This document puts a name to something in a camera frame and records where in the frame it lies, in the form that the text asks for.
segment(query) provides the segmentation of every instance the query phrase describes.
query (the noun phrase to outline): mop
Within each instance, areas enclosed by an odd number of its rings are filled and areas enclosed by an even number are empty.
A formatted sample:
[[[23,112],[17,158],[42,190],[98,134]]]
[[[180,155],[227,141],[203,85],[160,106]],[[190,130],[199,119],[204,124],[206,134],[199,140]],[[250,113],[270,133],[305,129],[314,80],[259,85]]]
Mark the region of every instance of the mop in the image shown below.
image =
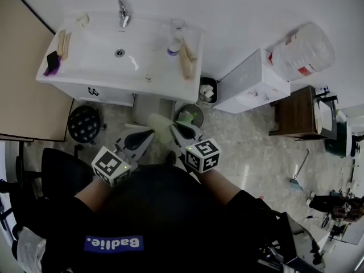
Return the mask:
[[[309,154],[309,150],[307,149],[307,154],[306,154],[306,157],[303,159],[303,162],[300,166],[300,168],[298,169],[297,173],[294,174],[293,176],[293,179],[291,179],[289,181],[289,183],[291,184],[291,186],[295,189],[298,189],[298,190],[302,190],[303,191],[303,188],[300,186],[300,184],[298,183],[298,181],[296,180],[298,174],[300,173],[301,169],[302,169],[302,166],[304,165],[304,163],[306,162],[306,159],[308,157],[308,154]]]

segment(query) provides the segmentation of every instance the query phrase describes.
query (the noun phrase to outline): faucet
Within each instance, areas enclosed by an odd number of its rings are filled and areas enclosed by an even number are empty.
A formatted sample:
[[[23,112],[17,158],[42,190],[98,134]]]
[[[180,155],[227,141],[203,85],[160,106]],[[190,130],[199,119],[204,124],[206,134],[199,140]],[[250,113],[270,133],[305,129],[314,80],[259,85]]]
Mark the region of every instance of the faucet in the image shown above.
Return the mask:
[[[124,3],[121,0],[119,2],[119,17],[120,17],[120,27],[127,27],[130,16],[128,15]]]

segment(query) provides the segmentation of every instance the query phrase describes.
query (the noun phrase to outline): logo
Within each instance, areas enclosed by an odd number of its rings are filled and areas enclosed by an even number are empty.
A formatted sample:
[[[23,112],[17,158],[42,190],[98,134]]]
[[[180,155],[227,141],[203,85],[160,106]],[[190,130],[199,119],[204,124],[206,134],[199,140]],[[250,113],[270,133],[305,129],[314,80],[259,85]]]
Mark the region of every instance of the logo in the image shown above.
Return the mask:
[[[96,95],[96,96],[100,95],[100,93],[98,91],[96,91],[95,88],[92,88],[92,89],[90,87],[88,87],[88,88],[89,88],[89,93],[91,95]]]
[[[187,151],[186,157],[187,157],[186,163],[189,164],[192,168],[195,168],[197,170],[200,168],[200,159],[197,156]]]
[[[96,162],[95,167],[105,173],[106,176],[111,176],[120,165],[121,161],[112,153],[106,151]]]
[[[212,154],[213,152],[218,151],[217,147],[215,147],[209,140],[198,143],[195,145],[195,147],[198,149],[202,156],[207,156]]]
[[[213,155],[210,158],[205,159],[203,171],[216,167],[218,164],[219,154]]]
[[[87,235],[85,238],[84,251],[100,254],[144,251],[143,236],[135,235],[132,237],[101,238]]]

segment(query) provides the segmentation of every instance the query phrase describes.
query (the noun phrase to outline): gray floor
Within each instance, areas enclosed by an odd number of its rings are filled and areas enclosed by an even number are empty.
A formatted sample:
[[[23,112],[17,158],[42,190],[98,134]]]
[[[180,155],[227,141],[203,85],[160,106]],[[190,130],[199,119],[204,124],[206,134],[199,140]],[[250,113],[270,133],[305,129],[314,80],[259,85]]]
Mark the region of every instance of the gray floor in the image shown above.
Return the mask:
[[[130,107],[90,105],[103,115],[107,129],[100,132],[95,146],[85,145],[80,152],[79,158],[87,163],[92,161],[101,146],[112,149],[120,131],[125,129],[125,123],[131,123]],[[319,195],[327,195],[333,189],[346,191],[351,159],[326,153],[321,140],[297,142],[282,136],[268,136],[273,126],[273,107],[262,106],[236,115],[205,109],[201,129],[221,146],[222,159],[218,169],[226,178],[253,196],[263,197],[271,208],[288,212],[297,221],[314,215],[316,218],[304,221],[307,226],[321,225],[319,217],[324,215],[309,209],[306,199],[310,191]],[[75,145],[69,134],[65,143],[36,141],[24,149],[25,166],[30,171],[40,171],[43,148],[53,147],[72,154]],[[303,192],[292,189],[289,179],[297,172],[307,149],[310,154],[297,178]],[[155,140],[143,163],[160,163],[167,150],[168,147]]]

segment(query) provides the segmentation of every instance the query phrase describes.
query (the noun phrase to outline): sink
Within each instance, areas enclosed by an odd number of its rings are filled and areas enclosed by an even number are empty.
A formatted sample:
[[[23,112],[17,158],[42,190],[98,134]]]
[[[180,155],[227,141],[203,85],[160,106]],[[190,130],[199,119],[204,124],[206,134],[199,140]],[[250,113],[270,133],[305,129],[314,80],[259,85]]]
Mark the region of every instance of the sink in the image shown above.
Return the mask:
[[[40,65],[38,81],[55,86],[87,85],[98,92],[105,87],[196,102],[202,63],[202,29],[187,26],[184,30],[184,39],[198,58],[193,76],[185,80],[179,56],[167,54],[169,21],[134,15],[127,27],[120,28],[117,13],[88,15],[90,21],[85,27],[77,23],[77,15],[63,21],[59,31],[72,32],[68,58],[61,62],[55,75],[43,75],[47,55],[57,49],[57,33]]]

